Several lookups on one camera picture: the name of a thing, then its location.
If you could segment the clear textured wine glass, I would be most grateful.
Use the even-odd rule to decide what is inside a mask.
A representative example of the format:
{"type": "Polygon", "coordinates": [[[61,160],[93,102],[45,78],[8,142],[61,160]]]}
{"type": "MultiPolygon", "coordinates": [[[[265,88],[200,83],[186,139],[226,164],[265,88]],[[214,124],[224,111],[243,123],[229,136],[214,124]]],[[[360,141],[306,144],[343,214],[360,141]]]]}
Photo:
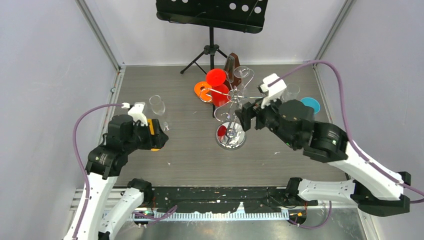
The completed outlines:
{"type": "Polygon", "coordinates": [[[287,83],[286,89],[281,95],[281,100],[287,102],[290,100],[296,100],[300,93],[300,87],[295,83],[287,83]]]}

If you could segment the yellow wine glass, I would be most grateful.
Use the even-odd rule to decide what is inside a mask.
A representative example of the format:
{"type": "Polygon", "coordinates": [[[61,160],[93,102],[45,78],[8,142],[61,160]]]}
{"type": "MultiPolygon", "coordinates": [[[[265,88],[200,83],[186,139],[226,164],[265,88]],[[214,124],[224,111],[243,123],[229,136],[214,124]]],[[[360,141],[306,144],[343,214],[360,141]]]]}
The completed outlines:
{"type": "Polygon", "coordinates": [[[149,131],[151,134],[152,141],[152,152],[157,152],[160,150],[160,138],[159,138],[159,120],[156,118],[147,119],[149,131]]]}

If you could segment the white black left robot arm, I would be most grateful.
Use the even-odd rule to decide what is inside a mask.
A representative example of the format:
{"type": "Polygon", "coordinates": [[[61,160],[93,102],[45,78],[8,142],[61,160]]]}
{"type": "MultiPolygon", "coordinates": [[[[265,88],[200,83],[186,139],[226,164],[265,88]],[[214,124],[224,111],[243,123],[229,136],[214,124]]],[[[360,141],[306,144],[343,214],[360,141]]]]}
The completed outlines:
{"type": "Polygon", "coordinates": [[[142,121],[128,114],[114,116],[102,143],[88,154],[84,169],[88,184],[64,239],[115,240],[132,212],[139,206],[148,207],[154,199],[152,184],[134,178],[128,182],[123,196],[104,215],[122,168],[134,151],[160,150],[168,139],[158,119],[142,121]]]}

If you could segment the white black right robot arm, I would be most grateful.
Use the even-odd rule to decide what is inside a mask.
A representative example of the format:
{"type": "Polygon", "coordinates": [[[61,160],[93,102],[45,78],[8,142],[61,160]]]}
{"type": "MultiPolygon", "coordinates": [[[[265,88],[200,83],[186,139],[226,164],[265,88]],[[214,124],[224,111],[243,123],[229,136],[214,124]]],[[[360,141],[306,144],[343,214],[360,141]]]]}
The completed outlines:
{"type": "Polygon", "coordinates": [[[315,121],[313,108],[298,100],[277,100],[261,107],[261,100],[245,103],[235,111],[244,131],[252,127],[269,129],[292,150],[302,150],[313,161],[336,167],[350,175],[345,181],[289,179],[285,198],[291,205],[309,201],[334,201],[356,204],[373,216],[389,217],[410,211],[411,200],[403,184],[411,183],[406,171],[393,172],[372,160],[340,127],[315,121]]]}

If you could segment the chrome wine glass rack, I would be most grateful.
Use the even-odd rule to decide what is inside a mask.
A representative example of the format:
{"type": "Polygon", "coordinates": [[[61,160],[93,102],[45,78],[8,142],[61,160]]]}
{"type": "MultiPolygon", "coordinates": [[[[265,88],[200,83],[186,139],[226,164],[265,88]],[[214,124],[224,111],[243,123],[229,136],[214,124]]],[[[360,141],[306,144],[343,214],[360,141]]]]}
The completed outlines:
{"type": "Polygon", "coordinates": [[[243,104],[256,100],[257,97],[248,96],[247,90],[245,95],[246,97],[238,97],[237,87],[234,86],[229,89],[227,94],[229,101],[226,104],[216,107],[213,101],[208,103],[213,106],[212,116],[219,121],[215,131],[215,140],[225,150],[239,149],[246,142],[247,135],[236,116],[236,110],[240,110],[243,104]]]}

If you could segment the blue wine glass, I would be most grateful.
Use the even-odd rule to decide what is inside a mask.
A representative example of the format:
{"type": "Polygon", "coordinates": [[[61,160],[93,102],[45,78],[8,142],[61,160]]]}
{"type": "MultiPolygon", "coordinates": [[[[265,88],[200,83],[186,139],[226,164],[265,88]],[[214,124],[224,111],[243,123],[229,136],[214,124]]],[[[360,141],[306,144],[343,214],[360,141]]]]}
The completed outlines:
{"type": "Polygon", "coordinates": [[[314,110],[314,114],[317,114],[321,110],[320,103],[313,97],[304,97],[300,100],[305,106],[311,107],[314,110]]]}

